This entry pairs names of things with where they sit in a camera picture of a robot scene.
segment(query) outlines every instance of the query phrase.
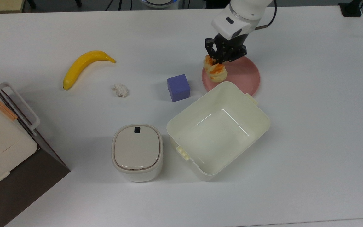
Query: blue block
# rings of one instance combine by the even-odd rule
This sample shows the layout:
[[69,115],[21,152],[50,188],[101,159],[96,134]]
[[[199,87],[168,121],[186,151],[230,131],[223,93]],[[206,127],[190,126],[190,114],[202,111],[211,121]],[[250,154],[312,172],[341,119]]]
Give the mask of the blue block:
[[179,75],[167,78],[167,89],[169,90],[172,102],[190,97],[190,85],[188,85],[186,75]]

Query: white plastic bin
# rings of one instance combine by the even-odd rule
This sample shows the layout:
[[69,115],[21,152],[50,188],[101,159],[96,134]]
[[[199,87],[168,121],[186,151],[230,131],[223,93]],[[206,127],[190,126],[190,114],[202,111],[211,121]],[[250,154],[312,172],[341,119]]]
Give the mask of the white plastic bin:
[[257,102],[222,82],[167,124],[173,148],[209,181],[270,128]]

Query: beige lid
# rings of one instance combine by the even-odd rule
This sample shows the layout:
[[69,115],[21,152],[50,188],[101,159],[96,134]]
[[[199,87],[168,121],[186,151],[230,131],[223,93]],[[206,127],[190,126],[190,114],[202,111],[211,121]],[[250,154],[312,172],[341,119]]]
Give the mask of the beige lid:
[[114,160],[123,169],[150,168],[157,162],[159,154],[159,135],[148,126],[130,125],[115,138]]

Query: yellow banana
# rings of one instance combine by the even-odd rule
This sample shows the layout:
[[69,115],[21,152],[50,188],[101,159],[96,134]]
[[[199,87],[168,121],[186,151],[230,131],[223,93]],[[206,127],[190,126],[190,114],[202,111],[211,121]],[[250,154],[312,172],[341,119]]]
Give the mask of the yellow banana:
[[96,61],[110,61],[116,63],[116,60],[112,59],[105,52],[100,50],[84,53],[72,64],[66,73],[64,81],[62,82],[63,89],[70,89],[78,79],[82,70],[84,70],[86,66]]

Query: crumpled paper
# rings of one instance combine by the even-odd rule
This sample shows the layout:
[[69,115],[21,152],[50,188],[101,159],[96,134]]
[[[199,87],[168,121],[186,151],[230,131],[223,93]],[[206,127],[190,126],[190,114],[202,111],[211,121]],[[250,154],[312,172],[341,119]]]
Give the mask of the crumpled paper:
[[113,91],[116,92],[116,95],[118,97],[126,97],[128,95],[128,89],[126,86],[122,84],[115,84]]

